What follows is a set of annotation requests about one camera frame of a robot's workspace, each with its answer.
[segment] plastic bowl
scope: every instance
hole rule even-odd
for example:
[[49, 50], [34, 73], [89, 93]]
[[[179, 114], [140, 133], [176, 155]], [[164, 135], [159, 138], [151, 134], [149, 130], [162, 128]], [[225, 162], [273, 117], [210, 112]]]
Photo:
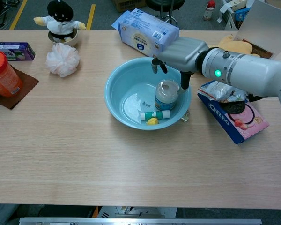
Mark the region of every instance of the plastic bowl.
[[[53, 44], [59, 43], [59, 42], [54, 41], [51, 31], [48, 32], [48, 38]], [[72, 39], [69, 41], [66, 41], [66, 42], [61, 42], [61, 43], [74, 47], [77, 44], [77, 42], [78, 42], [78, 30], [73, 29]]]
[[105, 84], [104, 99], [111, 114], [123, 124], [141, 130], [157, 130], [177, 122], [191, 103], [190, 88], [181, 94], [169, 119], [159, 120], [157, 125], [147, 125], [140, 120], [140, 112], [157, 111], [155, 90], [163, 79], [180, 83], [179, 71], [167, 67], [165, 74], [160, 68], [154, 74], [151, 67], [153, 58], [145, 57], [130, 60], [116, 68]]

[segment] orange container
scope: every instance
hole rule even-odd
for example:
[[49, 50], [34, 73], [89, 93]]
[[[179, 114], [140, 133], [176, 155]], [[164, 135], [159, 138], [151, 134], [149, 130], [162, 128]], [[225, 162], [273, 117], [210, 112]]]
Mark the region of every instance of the orange container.
[[14, 96], [22, 87], [23, 82], [10, 66], [5, 55], [0, 52], [0, 95]]

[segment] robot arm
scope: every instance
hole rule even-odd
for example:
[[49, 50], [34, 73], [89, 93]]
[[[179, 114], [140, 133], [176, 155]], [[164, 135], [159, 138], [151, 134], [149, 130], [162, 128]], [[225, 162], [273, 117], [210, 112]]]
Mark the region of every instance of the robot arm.
[[281, 103], [280, 61], [228, 52], [220, 48], [209, 49], [205, 42], [185, 37], [171, 44], [155, 61], [180, 71], [182, 89], [187, 89], [189, 83], [189, 79], [185, 79], [183, 74], [200, 71], [207, 78], [251, 94], [278, 97]]

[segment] wooden table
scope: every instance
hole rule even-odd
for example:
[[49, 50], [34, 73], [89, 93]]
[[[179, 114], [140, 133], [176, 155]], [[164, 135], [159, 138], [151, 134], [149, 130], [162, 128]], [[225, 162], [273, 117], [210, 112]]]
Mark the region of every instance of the wooden table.
[[[231, 32], [182, 31], [216, 44]], [[135, 130], [107, 110], [113, 69], [143, 57], [116, 31], [82, 31], [78, 71], [45, 69], [46, 31], [0, 31], [27, 41], [34, 61], [12, 65], [39, 84], [12, 111], [0, 105], [0, 203], [281, 209], [281, 106], [254, 102], [270, 127], [235, 145], [196, 96], [208, 80], [191, 78], [188, 123]]]

